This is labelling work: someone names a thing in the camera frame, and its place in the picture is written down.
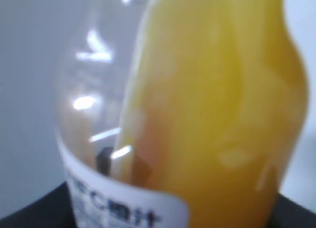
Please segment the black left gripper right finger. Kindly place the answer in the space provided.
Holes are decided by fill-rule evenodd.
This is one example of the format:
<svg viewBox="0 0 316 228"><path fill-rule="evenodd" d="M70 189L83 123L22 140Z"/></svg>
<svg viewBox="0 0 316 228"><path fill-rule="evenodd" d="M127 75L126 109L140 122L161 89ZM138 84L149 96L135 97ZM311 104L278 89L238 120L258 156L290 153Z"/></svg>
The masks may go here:
<svg viewBox="0 0 316 228"><path fill-rule="evenodd" d="M267 228L316 228L316 215L279 194Z"/></svg>

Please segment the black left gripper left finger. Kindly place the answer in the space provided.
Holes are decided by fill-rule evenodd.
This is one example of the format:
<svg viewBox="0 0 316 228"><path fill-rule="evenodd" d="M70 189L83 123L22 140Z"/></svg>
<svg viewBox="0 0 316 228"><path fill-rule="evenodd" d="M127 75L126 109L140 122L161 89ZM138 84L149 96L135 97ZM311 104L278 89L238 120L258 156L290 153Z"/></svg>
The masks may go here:
<svg viewBox="0 0 316 228"><path fill-rule="evenodd" d="M75 228L66 183L24 209L0 220L2 228Z"/></svg>

